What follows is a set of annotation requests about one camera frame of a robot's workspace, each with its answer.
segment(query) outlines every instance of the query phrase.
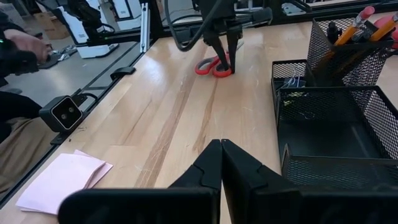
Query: wood grain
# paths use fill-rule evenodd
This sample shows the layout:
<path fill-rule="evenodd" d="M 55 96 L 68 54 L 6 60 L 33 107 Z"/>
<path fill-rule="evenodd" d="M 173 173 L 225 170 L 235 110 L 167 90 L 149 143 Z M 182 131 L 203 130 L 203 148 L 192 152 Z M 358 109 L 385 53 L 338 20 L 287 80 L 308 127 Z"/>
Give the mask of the wood grain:
<path fill-rule="evenodd" d="M 199 42 L 186 53 L 171 38 L 158 40 L 80 128 L 0 210 L 1 224 L 56 223 L 54 216 L 19 211 L 16 200 L 62 152 L 80 149 L 114 165 L 96 187 L 168 187 L 212 139 L 227 138 L 280 173 L 271 64 L 307 57 L 311 23 L 244 31 L 236 74 L 216 79 L 194 74 L 194 65 L 214 51 Z M 398 105 L 397 58 L 390 58 L 379 84 Z M 226 202 L 221 222 L 230 223 Z"/>

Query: black mesh tray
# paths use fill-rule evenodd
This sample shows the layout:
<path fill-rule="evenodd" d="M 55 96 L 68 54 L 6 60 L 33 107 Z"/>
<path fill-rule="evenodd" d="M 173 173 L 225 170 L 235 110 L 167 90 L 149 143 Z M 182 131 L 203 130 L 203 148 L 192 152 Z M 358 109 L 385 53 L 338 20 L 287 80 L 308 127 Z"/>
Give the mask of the black mesh tray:
<path fill-rule="evenodd" d="M 339 29 L 345 30 L 357 15 L 346 14 L 344 19 L 313 19 L 307 60 L 318 86 L 376 84 L 393 44 L 392 39 L 334 46 L 326 37 L 330 22 L 333 21 Z M 367 21 L 355 35 L 363 32 L 372 34 L 376 30 L 377 28 Z"/>
<path fill-rule="evenodd" d="M 281 88 L 281 76 L 272 91 L 284 177 L 302 187 L 398 185 L 398 112 L 378 86 Z"/>

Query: black cable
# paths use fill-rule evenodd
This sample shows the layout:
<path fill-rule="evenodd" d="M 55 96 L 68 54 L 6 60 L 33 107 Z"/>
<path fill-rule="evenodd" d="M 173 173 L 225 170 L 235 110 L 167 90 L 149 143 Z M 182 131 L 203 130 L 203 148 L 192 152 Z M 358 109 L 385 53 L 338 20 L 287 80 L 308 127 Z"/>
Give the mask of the black cable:
<path fill-rule="evenodd" d="M 174 27 L 172 24 L 172 20 L 170 18 L 169 0 L 164 1 L 166 20 L 169 23 L 170 32 L 172 33 L 175 45 L 177 46 L 177 48 L 179 50 L 181 50 L 182 52 L 187 52 L 192 49 L 192 47 L 196 44 L 196 42 L 198 42 L 199 38 L 201 37 L 201 35 L 205 31 L 205 29 L 210 25 L 210 21 L 213 19 L 215 12 L 220 8 L 222 2 L 223 2 L 223 0 L 216 1 L 213 8 L 211 8 L 209 14 L 207 15 L 206 19 L 203 21 L 203 24 L 200 26 L 198 32 L 193 36 L 192 40 L 190 40 L 186 46 L 183 46 L 182 44 L 180 44 L 178 42 L 177 34 L 175 33 L 175 30 L 174 30 Z"/>
<path fill-rule="evenodd" d="M 113 28 L 113 26 L 111 26 L 111 25 L 108 25 L 108 24 L 101 24 L 102 26 L 105 26 L 105 27 L 107 27 L 107 28 L 110 28 L 112 31 L 112 33 L 114 33 L 114 28 Z"/>
<path fill-rule="evenodd" d="M 178 18 L 174 19 L 174 20 L 172 21 L 172 24 L 174 24 L 175 22 L 177 22 L 177 21 L 179 21 L 179 20 L 186 19 L 186 18 L 192 18 L 192 17 L 201 17 L 201 15 L 192 14 L 192 15 L 181 16 L 181 17 L 178 17 Z"/>
<path fill-rule="evenodd" d="M 81 93 L 81 95 L 83 96 L 90 96 L 92 98 L 94 98 L 94 101 L 98 101 L 98 96 L 92 94 L 92 93 Z"/>

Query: pink sticky note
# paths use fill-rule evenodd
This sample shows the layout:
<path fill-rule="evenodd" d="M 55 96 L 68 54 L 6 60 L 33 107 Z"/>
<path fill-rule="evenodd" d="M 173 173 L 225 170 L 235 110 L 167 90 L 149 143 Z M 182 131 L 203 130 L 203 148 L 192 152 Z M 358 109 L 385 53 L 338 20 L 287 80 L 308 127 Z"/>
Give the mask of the pink sticky note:
<path fill-rule="evenodd" d="M 25 189 L 16 205 L 56 215 L 62 201 L 84 189 L 104 164 L 93 157 L 62 153 Z"/>
<path fill-rule="evenodd" d="M 75 149 L 74 154 L 76 154 L 76 155 L 81 155 L 81 156 L 92 157 L 91 155 L 85 154 L 84 152 L 82 152 L 82 151 L 80 151 L 80 150 L 78 150 L 78 149 Z M 91 179 L 90 183 L 88 184 L 87 188 L 92 188 L 92 187 L 94 187 L 94 185 L 96 185 L 96 184 L 105 176 L 105 174 L 108 173 L 109 170 L 112 169 L 112 167 L 113 167 L 112 164 L 109 164 L 109 163 L 106 162 L 105 165 L 104 165 L 103 167 L 101 167 L 100 169 L 98 169 L 98 170 L 94 173 L 94 176 L 93 176 L 93 178 Z"/>

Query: human hand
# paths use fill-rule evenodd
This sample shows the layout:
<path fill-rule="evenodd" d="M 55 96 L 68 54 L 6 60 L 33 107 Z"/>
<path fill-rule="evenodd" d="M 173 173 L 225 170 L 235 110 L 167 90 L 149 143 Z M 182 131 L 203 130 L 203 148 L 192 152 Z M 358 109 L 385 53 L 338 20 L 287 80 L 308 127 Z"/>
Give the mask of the human hand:
<path fill-rule="evenodd" d="M 39 63 L 44 63 L 46 61 L 48 56 L 47 46 L 38 38 L 16 29 L 5 30 L 4 35 L 7 39 L 13 41 L 19 50 L 33 52 Z"/>

